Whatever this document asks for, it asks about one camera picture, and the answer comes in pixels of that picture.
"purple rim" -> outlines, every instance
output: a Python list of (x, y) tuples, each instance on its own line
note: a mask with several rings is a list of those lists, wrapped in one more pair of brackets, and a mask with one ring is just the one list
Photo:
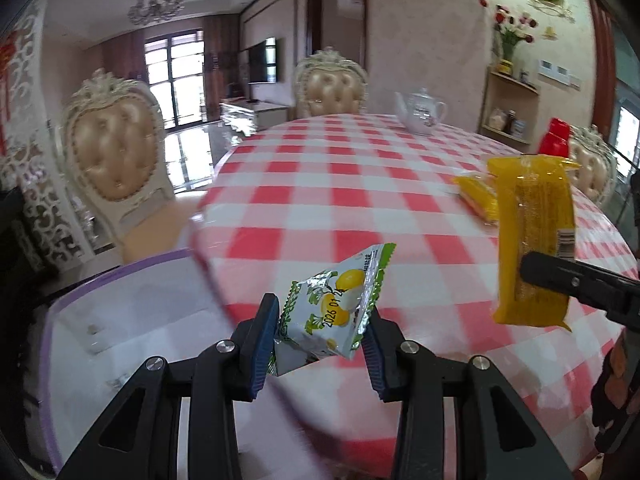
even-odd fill
[(98, 276), (94, 280), (80, 285), (70, 293), (66, 294), (59, 300), (57, 300), (53, 306), (47, 312), (47, 319), (45, 320), (44, 331), (42, 333), (42, 344), (40, 345), (40, 373), (38, 378), (38, 397), (40, 398), (41, 407), (40, 413), (40, 425), (42, 427), (42, 434), (44, 437), (44, 443), (47, 447), (47, 452), (51, 459), (51, 465), (56, 471), (56, 474), (60, 473), (64, 462), (62, 455), (60, 454), (60, 448), (56, 441), (56, 436), (53, 431), (53, 422), (51, 418), (51, 405), (49, 400), (49, 373), (50, 373), (50, 353), (51, 353), (51, 338), (53, 330), (53, 318), (59, 314), (62, 310), (68, 307), (71, 303), (82, 298), (85, 294), (99, 288), (107, 283), (115, 282), (120, 278), (129, 276), (139, 270), (147, 269), (157, 264), (164, 264), (173, 260), (180, 260), (182, 258), (191, 258), (193, 251), (191, 249), (180, 249), (177, 251), (171, 251), (168, 253), (157, 254), (156, 256), (150, 256), (144, 260), (134, 262), (132, 264), (118, 267), (110, 272), (106, 272), (101, 276)]

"red bottle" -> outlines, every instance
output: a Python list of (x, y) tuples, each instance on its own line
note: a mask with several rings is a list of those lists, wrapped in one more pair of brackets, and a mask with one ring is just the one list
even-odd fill
[(569, 139), (569, 134), (571, 134), (569, 124), (554, 117), (549, 122), (548, 132), (542, 137), (538, 153), (568, 157), (569, 143), (567, 140)]

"tv stand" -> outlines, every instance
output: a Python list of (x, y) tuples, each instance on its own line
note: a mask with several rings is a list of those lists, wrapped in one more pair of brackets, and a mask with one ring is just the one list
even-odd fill
[(220, 103), (220, 118), (236, 132), (249, 137), (256, 132), (286, 123), (289, 107), (264, 101)]

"red curtain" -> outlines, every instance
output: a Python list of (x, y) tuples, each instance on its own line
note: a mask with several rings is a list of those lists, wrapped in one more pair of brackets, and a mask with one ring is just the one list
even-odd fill
[(616, 47), (611, 30), (611, 15), (600, 0), (589, 0), (596, 40), (596, 88), (591, 123), (602, 138), (609, 139), (616, 99)]
[(238, 14), (204, 17), (204, 92), (209, 121), (220, 118), (220, 100), (226, 97), (226, 86), (239, 82), (239, 31)]
[(145, 63), (145, 35), (143, 29), (128, 32), (102, 43), (105, 72), (116, 77), (148, 82)]

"yellow wrapper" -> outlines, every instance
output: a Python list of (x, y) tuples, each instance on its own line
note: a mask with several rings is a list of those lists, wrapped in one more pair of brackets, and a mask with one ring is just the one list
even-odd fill
[(498, 200), (492, 187), (492, 177), (482, 173), (468, 173), (457, 176), (458, 192), (466, 203), (485, 222), (498, 221)]
[(565, 170), (579, 164), (561, 157), (524, 155), (492, 158), (498, 199), (499, 297), (494, 321), (527, 326), (562, 326), (569, 297), (520, 279), (529, 251), (574, 259), (575, 221)]

